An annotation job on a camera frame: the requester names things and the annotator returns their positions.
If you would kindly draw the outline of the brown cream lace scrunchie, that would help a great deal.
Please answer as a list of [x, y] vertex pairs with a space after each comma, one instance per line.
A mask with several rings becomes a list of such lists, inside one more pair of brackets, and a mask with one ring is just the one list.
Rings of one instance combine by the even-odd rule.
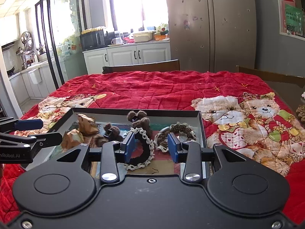
[[154, 138], [156, 150], [160, 150], [163, 153], [168, 152], [168, 135], [173, 133], [178, 139], [182, 136], [183, 141], [196, 141], [197, 137], [195, 131], [187, 124], [177, 122], [171, 124], [168, 127], [161, 129]]

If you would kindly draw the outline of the cream lace black scrunchie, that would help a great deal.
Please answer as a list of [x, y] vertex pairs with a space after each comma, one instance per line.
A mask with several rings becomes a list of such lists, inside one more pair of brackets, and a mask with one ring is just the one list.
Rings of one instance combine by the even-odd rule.
[[134, 158], [130, 158], [124, 167], [127, 171], [135, 171], [147, 167], [151, 161], [154, 159], [155, 154], [155, 143], [147, 134], [147, 131], [142, 127], [140, 128], [130, 128], [128, 133], [133, 133], [135, 144], [141, 144], [142, 153]]

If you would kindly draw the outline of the tan triangular hair clip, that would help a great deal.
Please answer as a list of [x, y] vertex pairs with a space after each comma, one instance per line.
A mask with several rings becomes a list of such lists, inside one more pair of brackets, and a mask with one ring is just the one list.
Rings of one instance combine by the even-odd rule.
[[95, 135], [99, 133], [98, 126], [94, 118], [85, 114], [78, 114], [79, 131], [85, 135]]

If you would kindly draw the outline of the brown fuzzy hair clip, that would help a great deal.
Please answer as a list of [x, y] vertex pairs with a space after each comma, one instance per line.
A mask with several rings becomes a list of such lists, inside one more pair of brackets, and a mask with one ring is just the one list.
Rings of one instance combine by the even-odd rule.
[[152, 138], [153, 132], [150, 127], [150, 120], [147, 117], [147, 113], [145, 111], [130, 111], [127, 115], [127, 120], [132, 123], [132, 128], [142, 128], [146, 131], [148, 138]]

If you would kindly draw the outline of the white hanging trash bin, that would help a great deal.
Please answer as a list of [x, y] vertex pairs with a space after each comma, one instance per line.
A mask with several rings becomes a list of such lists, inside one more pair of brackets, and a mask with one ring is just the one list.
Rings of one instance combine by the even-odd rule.
[[28, 75], [33, 84], [39, 84], [42, 81], [39, 68], [30, 70]]

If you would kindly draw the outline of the red teddy bear quilt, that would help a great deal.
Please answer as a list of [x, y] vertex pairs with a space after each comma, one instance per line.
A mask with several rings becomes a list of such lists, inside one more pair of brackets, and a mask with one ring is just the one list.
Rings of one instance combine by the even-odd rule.
[[[195, 98], [214, 98], [218, 95], [242, 97], [242, 94], [265, 95], [275, 92], [257, 76], [220, 71], [199, 73], [196, 71], [172, 72], [121, 72], [91, 74], [75, 77], [47, 97], [59, 100], [75, 100], [94, 95], [100, 98], [85, 107], [110, 109], [194, 110]], [[275, 92], [275, 101], [281, 109], [291, 110]], [[12, 185], [24, 171], [17, 164], [8, 164], [1, 179], [1, 222], [8, 223], [19, 213], [12, 196]], [[284, 214], [293, 222], [304, 220], [304, 160], [292, 165], [288, 177], [291, 194]]]

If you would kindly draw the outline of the dark wooden chair back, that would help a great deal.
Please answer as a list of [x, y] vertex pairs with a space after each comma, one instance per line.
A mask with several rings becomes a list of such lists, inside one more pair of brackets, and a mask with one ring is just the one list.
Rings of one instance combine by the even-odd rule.
[[180, 71], [180, 61], [167, 60], [162, 62], [137, 64], [137, 65], [104, 66], [102, 73], [109, 74], [114, 72], [130, 72], [130, 71], [147, 71], [147, 72]]

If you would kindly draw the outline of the white kitchen cabinet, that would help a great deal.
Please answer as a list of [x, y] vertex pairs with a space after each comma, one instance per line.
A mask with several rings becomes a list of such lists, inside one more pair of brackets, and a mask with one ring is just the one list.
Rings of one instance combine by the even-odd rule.
[[169, 41], [112, 45], [84, 51], [83, 54], [88, 74], [101, 74], [105, 66], [137, 65], [171, 60]]

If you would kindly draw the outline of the wooden chair right side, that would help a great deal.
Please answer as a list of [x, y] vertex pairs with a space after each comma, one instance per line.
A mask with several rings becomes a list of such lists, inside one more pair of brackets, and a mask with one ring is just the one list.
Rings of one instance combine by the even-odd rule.
[[262, 71], [257, 69], [250, 69], [246, 67], [241, 67], [239, 65], [237, 65], [236, 68], [237, 68], [237, 72], [258, 76], [264, 81], [294, 84], [299, 86], [300, 88], [304, 88], [304, 84], [305, 84], [304, 77], [273, 73], [273, 72]]

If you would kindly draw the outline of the white mug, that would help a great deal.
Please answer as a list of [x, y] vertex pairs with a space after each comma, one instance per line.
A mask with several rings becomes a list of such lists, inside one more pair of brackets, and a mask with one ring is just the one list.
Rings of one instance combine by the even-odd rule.
[[111, 44], [123, 44], [123, 40], [120, 37], [113, 38]]

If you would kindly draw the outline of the black microwave oven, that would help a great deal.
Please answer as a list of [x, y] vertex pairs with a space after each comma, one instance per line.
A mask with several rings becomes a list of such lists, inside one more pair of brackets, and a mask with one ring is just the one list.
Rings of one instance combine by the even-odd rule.
[[83, 51], [106, 47], [103, 30], [91, 31], [80, 35]]

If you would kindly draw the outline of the cream storage container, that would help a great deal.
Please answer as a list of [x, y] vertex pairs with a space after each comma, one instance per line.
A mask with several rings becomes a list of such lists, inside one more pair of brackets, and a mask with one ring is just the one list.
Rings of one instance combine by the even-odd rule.
[[152, 40], [152, 31], [140, 31], [138, 33], [133, 33], [133, 39], [135, 43], [148, 42]]

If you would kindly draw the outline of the silver double door refrigerator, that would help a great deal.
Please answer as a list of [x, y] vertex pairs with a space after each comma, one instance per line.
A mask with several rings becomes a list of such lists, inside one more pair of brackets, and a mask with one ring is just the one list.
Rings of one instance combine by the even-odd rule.
[[166, 0], [171, 57], [181, 70], [254, 68], [255, 0]]

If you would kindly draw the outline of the green paper notice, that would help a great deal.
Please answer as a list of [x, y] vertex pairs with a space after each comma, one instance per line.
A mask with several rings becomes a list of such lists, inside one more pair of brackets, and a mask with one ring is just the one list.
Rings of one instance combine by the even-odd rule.
[[285, 25], [288, 34], [303, 35], [303, 10], [291, 5], [285, 5]]

